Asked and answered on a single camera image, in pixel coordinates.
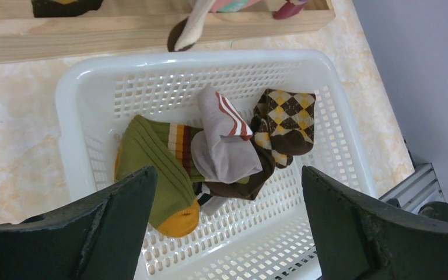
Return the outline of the wooden hanger rack frame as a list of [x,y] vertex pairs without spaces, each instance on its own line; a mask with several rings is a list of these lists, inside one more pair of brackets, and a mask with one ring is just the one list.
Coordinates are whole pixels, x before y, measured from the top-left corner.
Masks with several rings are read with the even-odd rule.
[[[309,1],[297,15],[272,16],[282,1],[260,1],[206,17],[201,42],[315,32],[335,18],[331,1]],[[191,12],[189,1],[103,1],[77,17],[35,18],[31,1],[0,1],[0,64],[162,48]]]

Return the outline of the brown yellow argyle sock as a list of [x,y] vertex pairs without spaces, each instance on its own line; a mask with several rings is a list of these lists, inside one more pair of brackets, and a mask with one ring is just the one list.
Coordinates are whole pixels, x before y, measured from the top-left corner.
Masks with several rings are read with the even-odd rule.
[[252,140],[275,160],[279,169],[314,146],[313,93],[266,89],[253,109]]

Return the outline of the grey sock with red stripes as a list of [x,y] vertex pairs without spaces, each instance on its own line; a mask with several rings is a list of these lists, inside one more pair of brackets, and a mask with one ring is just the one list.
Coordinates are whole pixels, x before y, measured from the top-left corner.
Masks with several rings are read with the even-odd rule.
[[191,140],[191,156],[205,181],[235,183],[262,171],[253,132],[234,105],[212,86],[197,94],[197,102],[202,131]]

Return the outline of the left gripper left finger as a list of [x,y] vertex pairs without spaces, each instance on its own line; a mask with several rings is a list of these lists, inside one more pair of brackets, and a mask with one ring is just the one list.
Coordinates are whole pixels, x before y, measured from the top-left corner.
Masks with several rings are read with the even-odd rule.
[[158,181],[146,166],[84,198],[0,225],[0,279],[133,279]]

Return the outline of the green striped sock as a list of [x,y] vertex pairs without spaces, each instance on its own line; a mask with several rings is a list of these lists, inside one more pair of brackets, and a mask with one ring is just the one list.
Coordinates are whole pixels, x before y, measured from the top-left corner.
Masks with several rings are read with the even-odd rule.
[[157,173],[149,223],[169,237],[190,234],[199,224],[200,206],[187,171],[156,135],[149,120],[136,115],[128,124],[115,161],[117,181],[152,166]]

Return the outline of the maroon striped sock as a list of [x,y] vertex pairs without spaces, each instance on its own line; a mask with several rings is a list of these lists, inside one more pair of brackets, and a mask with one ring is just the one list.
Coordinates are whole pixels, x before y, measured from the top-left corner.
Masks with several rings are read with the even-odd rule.
[[272,17],[275,20],[291,18],[301,12],[307,2],[308,0],[287,0],[278,11],[274,12]]

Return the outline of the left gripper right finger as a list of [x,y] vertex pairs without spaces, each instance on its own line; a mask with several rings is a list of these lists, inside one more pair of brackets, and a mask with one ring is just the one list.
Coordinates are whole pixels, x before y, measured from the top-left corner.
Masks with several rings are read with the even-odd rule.
[[448,203],[414,214],[302,169],[323,279],[448,279]]

